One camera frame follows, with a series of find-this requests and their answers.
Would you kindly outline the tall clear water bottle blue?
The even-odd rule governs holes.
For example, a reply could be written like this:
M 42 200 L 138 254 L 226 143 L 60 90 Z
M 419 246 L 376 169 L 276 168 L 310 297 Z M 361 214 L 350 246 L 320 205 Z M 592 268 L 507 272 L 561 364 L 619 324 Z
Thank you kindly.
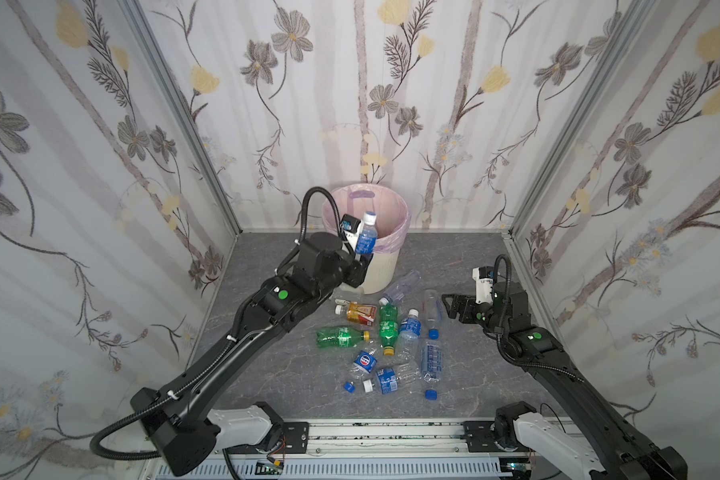
M 440 330 L 432 328 L 421 345 L 420 371 L 422 379 L 427 383 L 439 382 L 444 366 L 444 351 Z

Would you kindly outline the clear bottle dark blue label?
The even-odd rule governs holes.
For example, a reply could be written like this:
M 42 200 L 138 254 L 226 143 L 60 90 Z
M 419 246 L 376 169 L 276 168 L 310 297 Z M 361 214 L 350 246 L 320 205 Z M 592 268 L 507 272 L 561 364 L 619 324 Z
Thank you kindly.
M 402 361 L 412 361 L 418 352 L 422 324 L 417 309 L 410 309 L 400 325 L 396 341 L 396 355 Z

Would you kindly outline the green bottle sideways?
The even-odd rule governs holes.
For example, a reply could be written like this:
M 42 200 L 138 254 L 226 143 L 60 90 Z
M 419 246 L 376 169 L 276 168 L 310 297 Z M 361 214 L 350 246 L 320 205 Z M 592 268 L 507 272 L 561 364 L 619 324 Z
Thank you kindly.
M 319 348 L 351 348 L 369 340 L 369 331 L 351 327 L 324 327 L 316 331 Z

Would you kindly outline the clear pepsi label bottle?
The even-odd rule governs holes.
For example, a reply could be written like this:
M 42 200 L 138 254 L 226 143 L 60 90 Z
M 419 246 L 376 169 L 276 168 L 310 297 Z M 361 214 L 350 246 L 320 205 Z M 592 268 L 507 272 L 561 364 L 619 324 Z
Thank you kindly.
M 377 363 L 378 358 L 374 350 L 360 350 L 349 365 L 349 379 L 359 381 L 369 378 Z

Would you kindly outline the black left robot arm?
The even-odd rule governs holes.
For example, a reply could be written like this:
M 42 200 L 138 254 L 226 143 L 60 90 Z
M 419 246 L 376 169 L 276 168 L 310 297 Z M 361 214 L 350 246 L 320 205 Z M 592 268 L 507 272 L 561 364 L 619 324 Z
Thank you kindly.
M 269 406 L 259 402 L 235 413 L 216 409 L 216 402 L 262 350 L 335 289 L 361 284 L 371 259 L 355 253 L 342 228 L 309 234 L 302 219 L 294 248 L 240 304 L 228 332 L 174 380 L 134 395 L 133 414 L 95 433 L 90 451 L 116 461 L 161 458 L 182 476 L 216 450 L 272 446 L 282 421 Z

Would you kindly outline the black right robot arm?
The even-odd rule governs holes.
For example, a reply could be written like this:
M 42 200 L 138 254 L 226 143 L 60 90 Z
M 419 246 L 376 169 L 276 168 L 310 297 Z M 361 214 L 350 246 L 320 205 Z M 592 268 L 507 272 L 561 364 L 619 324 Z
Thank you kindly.
M 562 343 L 531 320 L 527 293 L 513 281 L 509 258 L 472 273 L 473 295 L 444 294 L 447 316 L 476 324 L 507 363 L 541 384 L 580 431 L 576 440 L 525 401 L 496 410 L 487 435 L 505 451 L 540 454 L 570 479 L 685 479 L 688 465 L 674 448 L 659 447 L 605 399 L 576 367 Z

